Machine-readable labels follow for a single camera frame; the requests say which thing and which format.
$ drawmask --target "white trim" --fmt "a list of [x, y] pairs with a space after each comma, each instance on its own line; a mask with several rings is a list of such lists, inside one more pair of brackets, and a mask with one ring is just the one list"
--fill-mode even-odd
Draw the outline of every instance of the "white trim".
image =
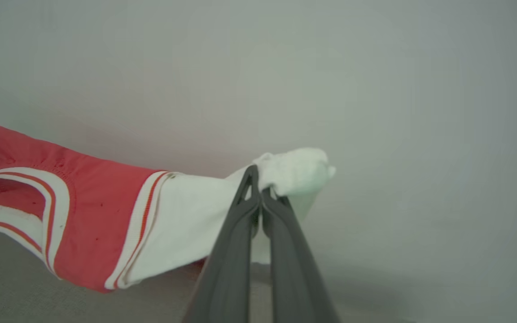
[[28, 167], [10, 167], [10, 168], [2, 168], [0, 169], [0, 173], [2, 172], [16, 172], [23, 175], [33, 176], [47, 185], [49, 185], [55, 194], [55, 210], [53, 217], [53, 227], [51, 228], [51, 241], [49, 243], [49, 250], [47, 250], [47, 237], [49, 236], [49, 213], [51, 211], [51, 196], [47, 189], [45, 189], [41, 184], [35, 182], [33, 180], [23, 178], [20, 176], [8, 175], [8, 174], [0, 174], [0, 178], [16, 180], [18, 182], [23, 182], [26, 184], [30, 184], [35, 187], [43, 196], [45, 197], [45, 209], [43, 213], [43, 239], [41, 240], [41, 250], [44, 255], [47, 255], [47, 261], [45, 265], [47, 268], [55, 274], [55, 256], [57, 255], [57, 250], [59, 249], [59, 245], [61, 244], [61, 239], [63, 238], [63, 231], [66, 227], [67, 218], [69, 215], [69, 206], [70, 206], [70, 196], [69, 189], [65, 182], [57, 175], [37, 170], [34, 168]]
[[[164, 184], [167, 178], [171, 176], [171, 174], [171, 172], [164, 171], [152, 173], [145, 180], [145, 183], [143, 183], [141, 189], [139, 190], [137, 199], [135, 201], [135, 206], [133, 207], [133, 212], [131, 213], [131, 219], [129, 220], [127, 236], [125, 237], [125, 243], [123, 244], [123, 249], [121, 250], [121, 255], [119, 256], [119, 261], [117, 261], [117, 265], [115, 266], [115, 270], [113, 270], [111, 276], [109, 276], [109, 278], [107, 278], [105, 281], [106, 289], [115, 289], [115, 282], [117, 283], [118, 288], [127, 288], [131, 285], [130, 283], [125, 282], [125, 274], [141, 251], [142, 246], [145, 244], [146, 237], [153, 224], [161, 186]], [[147, 202], [149, 200], [149, 194], [153, 188], [153, 185], [155, 184], [155, 181], [161, 175], [163, 176], [156, 183], [156, 186], [154, 186], [153, 195], [150, 201], [150, 209], [149, 213], [147, 214], [145, 231], [143, 233], [142, 239], [140, 239], [143, 216], [145, 214], [146, 207], [148, 207]]]
[[[22, 231], [41, 248], [41, 228], [43, 224], [37, 216], [25, 213], [21, 210], [12, 209], [11, 207], [0, 206], [0, 222], [6, 223], [18, 231]], [[0, 227], [0, 232], [8, 235], [25, 247], [25, 249], [31, 251], [31, 253], [41, 259], [41, 261], [44, 261], [43, 254], [35, 249], [31, 243], [28, 243], [22, 236], [6, 227]]]

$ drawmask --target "white fabric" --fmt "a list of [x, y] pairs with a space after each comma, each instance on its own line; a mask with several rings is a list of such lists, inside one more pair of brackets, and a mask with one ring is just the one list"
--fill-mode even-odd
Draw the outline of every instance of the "white fabric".
[[[259, 169], [259, 188], [273, 186], [277, 194], [289, 196], [299, 221], [336, 172], [324, 151], [314, 148], [265, 154], [254, 162]], [[125, 286], [208, 256], [245, 170], [225, 179], [171, 176], [161, 188], [153, 226], [125, 275]], [[269, 246], [260, 229], [253, 239], [252, 261], [269, 263]]]

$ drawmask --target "red and white garment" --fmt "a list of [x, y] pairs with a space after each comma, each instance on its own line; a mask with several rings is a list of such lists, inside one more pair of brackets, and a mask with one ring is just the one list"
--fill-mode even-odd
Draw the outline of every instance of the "red and white garment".
[[58, 278], [100, 292], [125, 288], [170, 175], [0, 127], [0, 232]]

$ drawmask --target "gray surface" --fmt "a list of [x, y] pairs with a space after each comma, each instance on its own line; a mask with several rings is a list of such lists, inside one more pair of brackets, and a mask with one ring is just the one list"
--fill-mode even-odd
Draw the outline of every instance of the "gray surface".
[[[39, 259], [0, 233], [0, 322], [180, 322], [194, 286], [193, 269], [183, 267], [127, 290], [93, 292], [57, 280]], [[270, 290], [263, 282], [253, 282], [251, 322], [271, 321]], [[399, 322], [339, 309], [343, 322]]]

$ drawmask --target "gray wall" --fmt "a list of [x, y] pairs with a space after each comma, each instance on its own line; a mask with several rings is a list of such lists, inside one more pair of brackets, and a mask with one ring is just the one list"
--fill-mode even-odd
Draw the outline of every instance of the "gray wall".
[[321, 147], [338, 302], [517, 322], [517, 0], [0, 0], [0, 125], [213, 176]]

